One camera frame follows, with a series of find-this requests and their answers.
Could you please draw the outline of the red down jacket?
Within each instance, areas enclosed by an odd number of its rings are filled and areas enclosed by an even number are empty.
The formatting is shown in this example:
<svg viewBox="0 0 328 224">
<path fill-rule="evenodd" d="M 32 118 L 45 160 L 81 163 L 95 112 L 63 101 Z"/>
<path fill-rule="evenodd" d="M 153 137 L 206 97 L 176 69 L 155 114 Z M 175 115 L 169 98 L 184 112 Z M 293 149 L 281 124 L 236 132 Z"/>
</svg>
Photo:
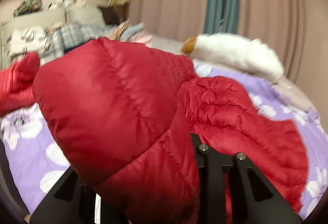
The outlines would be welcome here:
<svg viewBox="0 0 328 224">
<path fill-rule="evenodd" d="M 30 53 L 1 71 L 1 117 L 34 104 L 69 167 L 128 223 L 198 223 L 191 134 L 244 153 L 298 215 L 308 161 L 294 123 L 261 115 L 233 79 L 199 77 L 186 56 L 105 38 L 45 65 Z"/>
</svg>

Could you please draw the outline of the purple floral bed cover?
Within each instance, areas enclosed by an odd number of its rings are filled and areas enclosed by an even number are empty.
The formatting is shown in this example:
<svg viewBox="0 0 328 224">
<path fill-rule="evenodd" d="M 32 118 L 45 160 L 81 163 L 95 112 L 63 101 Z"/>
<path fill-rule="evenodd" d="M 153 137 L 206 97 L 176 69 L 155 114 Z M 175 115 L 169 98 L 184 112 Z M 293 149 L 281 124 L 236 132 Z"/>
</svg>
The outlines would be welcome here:
<svg viewBox="0 0 328 224">
<path fill-rule="evenodd" d="M 327 189 L 327 133 L 321 126 L 319 113 L 288 104 L 262 78 L 204 63 L 196 63 L 195 70 L 200 77 L 223 76 L 238 81 L 261 115 L 295 123 L 309 162 L 299 216 L 308 217 Z M 37 104 L 1 118 L 1 172 L 23 215 L 34 212 L 68 166 Z"/>
</svg>

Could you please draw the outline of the white plush goose toy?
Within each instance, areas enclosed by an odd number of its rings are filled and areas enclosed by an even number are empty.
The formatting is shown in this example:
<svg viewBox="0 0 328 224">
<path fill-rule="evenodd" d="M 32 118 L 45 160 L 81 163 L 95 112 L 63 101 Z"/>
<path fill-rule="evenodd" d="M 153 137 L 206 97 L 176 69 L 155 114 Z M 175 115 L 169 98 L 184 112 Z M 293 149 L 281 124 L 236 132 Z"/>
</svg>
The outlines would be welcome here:
<svg viewBox="0 0 328 224">
<path fill-rule="evenodd" d="M 181 52 L 191 58 L 258 75 L 272 83 L 284 75 L 284 66 L 276 52 L 258 38 L 251 40 L 230 33 L 200 34 L 188 38 Z"/>
</svg>

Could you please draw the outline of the plaid grey pillow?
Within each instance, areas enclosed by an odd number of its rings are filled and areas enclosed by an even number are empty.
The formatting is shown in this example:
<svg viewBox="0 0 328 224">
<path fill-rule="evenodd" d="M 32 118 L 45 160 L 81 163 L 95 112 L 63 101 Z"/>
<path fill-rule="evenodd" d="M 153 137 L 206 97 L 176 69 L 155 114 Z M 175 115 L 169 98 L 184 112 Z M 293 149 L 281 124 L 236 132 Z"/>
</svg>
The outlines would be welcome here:
<svg viewBox="0 0 328 224">
<path fill-rule="evenodd" d="M 62 57 L 73 48 L 90 40 L 109 37 L 117 27 L 117 25 L 87 25 L 78 22 L 66 24 L 48 37 L 49 47 L 39 54 L 41 65 Z"/>
</svg>

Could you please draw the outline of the floral white pillow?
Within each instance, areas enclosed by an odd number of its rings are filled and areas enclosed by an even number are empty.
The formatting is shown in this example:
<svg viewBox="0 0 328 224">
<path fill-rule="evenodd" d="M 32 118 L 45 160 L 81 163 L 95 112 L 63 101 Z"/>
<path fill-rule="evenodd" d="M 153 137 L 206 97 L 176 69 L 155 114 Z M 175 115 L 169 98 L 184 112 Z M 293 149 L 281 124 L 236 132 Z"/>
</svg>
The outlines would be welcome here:
<svg viewBox="0 0 328 224">
<path fill-rule="evenodd" d="M 50 47 L 48 36 L 40 26 L 30 27 L 25 30 L 15 29 L 9 36 L 7 44 L 10 57 L 30 52 L 44 53 Z"/>
</svg>

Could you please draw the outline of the beige folded garment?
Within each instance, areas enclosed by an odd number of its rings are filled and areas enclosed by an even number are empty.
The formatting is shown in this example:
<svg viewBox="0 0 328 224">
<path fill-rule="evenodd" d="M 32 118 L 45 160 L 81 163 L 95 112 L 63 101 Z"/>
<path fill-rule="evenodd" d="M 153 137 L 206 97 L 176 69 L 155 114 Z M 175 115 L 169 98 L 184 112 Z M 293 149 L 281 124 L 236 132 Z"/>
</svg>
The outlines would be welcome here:
<svg viewBox="0 0 328 224">
<path fill-rule="evenodd" d="M 123 32 L 130 26 L 130 21 L 123 21 L 117 28 L 113 30 L 113 32 L 108 37 L 109 40 L 118 41 L 122 36 Z"/>
</svg>

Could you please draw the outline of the pink folded garment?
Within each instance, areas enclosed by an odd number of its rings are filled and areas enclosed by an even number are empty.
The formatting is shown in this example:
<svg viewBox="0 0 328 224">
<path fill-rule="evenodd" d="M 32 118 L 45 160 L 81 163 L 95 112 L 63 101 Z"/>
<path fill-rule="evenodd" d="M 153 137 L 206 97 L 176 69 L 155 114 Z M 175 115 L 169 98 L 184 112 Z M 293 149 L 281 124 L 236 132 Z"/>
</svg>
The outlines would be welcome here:
<svg viewBox="0 0 328 224">
<path fill-rule="evenodd" d="M 152 46 L 152 39 L 153 39 L 153 35 L 150 34 L 148 31 L 143 30 L 140 32 L 137 32 L 136 34 L 134 34 L 130 39 L 129 42 L 131 43 L 141 43 L 146 45 L 147 47 L 151 47 Z"/>
</svg>

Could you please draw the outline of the grey folded garment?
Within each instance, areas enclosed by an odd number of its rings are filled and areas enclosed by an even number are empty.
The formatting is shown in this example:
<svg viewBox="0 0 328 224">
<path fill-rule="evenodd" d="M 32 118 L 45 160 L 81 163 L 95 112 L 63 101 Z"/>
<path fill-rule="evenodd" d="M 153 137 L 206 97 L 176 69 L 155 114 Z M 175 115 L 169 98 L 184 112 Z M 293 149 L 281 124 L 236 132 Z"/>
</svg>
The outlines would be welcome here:
<svg viewBox="0 0 328 224">
<path fill-rule="evenodd" d="M 136 33 L 142 31 L 145 28 L 145 24 L 143 22 L 130 25 L 128 28 L 124 30 L 120 37 L 121 42 L 128 42 L 132 36 L 134 36 Z"/>
</svg>

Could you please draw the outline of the beige headboard pillow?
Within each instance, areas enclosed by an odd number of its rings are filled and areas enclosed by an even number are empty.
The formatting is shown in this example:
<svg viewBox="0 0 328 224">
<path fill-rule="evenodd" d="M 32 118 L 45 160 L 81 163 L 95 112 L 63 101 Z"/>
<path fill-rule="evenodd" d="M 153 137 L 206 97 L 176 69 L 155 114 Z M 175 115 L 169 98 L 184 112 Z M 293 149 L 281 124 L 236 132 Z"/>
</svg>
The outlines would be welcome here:
<svg viewBox="0 0 328 224">
<path fill-rule="evenodd" d="M 105 25 L 102 11 L 97 7 L 73 7 L 69 9 L 53 9 L 26 14 L 2 24 L 3 34 L 12 34 L 15 29 L 26 29 L 33 26 L 46 28 L 51 24 L 77 21 L 81 24 Z"/>
</svg>

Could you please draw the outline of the dark brown cushion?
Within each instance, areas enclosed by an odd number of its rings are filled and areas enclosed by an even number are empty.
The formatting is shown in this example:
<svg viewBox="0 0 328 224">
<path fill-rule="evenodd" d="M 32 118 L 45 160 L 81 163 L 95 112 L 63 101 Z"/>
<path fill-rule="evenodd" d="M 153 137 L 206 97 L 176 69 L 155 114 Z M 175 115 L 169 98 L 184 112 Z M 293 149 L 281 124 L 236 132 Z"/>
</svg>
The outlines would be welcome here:
<svg viewBox="0 0 328 224">
<path fill-rule="evenodd" d="M 127 18 L 127 6 L 97 6 L 107 25 L 119 25 Z"/>
</svg>

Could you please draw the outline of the pink beige curtain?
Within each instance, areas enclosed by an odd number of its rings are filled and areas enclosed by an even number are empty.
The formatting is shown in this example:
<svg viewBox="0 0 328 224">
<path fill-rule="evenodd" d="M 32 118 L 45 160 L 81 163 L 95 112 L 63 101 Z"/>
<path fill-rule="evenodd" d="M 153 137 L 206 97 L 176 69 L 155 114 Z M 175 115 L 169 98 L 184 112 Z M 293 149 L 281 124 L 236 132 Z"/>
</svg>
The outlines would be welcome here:
<svg viewBox="0 0 328 224">
<path fill-rule="evenodd" d="M 129 17 L 180 41 L 218 32 L 259 38 L 312 100 L 327 95 L 327 0 L 131 0 Z"/>
</svg>

